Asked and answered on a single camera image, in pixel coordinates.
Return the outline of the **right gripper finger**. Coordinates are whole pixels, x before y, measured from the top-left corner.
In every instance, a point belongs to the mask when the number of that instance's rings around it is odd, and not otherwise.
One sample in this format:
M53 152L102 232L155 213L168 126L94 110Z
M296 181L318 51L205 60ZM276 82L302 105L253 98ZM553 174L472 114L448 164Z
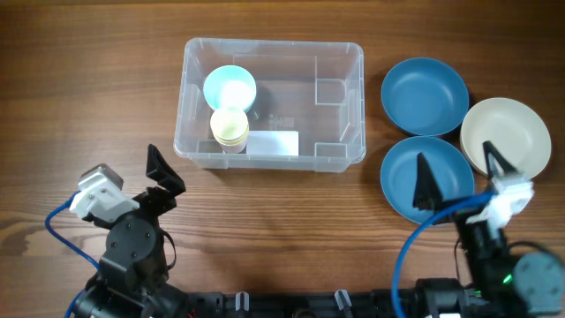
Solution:
M490 140L484 141L482 147L485 155L486 175L489 179L517 173L517 169L506 160Z
M433 175L429 162L420 152L417 155L417 178L412 206L419 210L440 209L443 195Z

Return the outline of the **dark blue plate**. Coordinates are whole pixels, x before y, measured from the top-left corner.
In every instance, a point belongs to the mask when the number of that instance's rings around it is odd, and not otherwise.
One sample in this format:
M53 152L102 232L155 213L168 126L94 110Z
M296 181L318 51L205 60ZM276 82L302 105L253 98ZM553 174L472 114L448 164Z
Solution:
M451 133L471 104L459 73L430 57L409 58L393 66L382 82L380 98L395 126L421 136Z
M392 208L414 223L423 223L431 210L412 206L417 180L417 155L426 157L446 200L471 196L475 181L471 166L450 143L434 137L410 137L398 142L385 155L380 169L383 194Z

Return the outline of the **cream beige plate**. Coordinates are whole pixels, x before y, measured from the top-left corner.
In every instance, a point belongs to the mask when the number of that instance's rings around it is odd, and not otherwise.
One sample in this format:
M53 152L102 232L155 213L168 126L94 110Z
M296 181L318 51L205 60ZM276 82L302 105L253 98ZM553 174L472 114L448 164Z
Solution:
M479 173L486 174L483 143L491 142L502 156L528 178L536 177L552 154L549 131L527 105L494 97L478 102L465 116L460 143L463 154Z

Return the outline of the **pink cup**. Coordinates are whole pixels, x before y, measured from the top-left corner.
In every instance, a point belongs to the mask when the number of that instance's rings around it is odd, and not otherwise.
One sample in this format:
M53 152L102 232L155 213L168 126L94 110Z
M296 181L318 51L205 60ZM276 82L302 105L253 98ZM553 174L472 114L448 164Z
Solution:
M226 154L238 154L245 150L247 145L247 140L240 141L238 143L233 144L223 144L221 143L220 146L224 153Z

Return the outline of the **cream pale yellow cup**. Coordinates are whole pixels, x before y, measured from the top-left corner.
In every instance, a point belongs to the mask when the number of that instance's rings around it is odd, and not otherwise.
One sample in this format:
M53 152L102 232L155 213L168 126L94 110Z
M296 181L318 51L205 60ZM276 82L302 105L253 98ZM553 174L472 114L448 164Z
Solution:
M220 108L210 118L210 128L218 140L237 140L246 134L248 127L246 113L235 108Z

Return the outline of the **light blue bowl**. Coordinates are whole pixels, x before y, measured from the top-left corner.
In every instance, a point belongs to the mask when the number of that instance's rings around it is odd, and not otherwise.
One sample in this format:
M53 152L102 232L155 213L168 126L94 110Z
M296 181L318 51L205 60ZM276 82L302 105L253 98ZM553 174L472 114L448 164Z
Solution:
M208 74L203 94L213 110L234 108L247 113L257 97L255 78L243 67L224 65Z

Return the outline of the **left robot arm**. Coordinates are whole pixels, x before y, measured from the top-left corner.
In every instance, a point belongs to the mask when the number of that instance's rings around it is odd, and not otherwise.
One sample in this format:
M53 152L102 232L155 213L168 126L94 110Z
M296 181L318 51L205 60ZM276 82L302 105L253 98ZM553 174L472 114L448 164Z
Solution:
M154 187L130 198L124 181L106 164L85 172L70 211L107 230L96 273L72 304L75 317L184 317L187 295L168 283L174 264L164 244L171 236L159 217L176 207L184 181L155 145L147 148L148 178Z

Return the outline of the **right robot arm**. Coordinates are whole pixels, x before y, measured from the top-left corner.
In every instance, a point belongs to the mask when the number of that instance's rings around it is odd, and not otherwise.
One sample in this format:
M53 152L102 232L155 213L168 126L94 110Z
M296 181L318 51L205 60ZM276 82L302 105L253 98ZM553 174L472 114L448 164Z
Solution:
M423 153L417 155L413 205L433 215L419 231L453 223L464 250L471 283L454 278L416 282L410 310L415 317L540 317L562 310L564 262L542 245L527 241L527 254L512 254L516 243L504 233L509 220L533 196L533 183L508 162L492 142L483 144L488 186L483 193L447 200Z

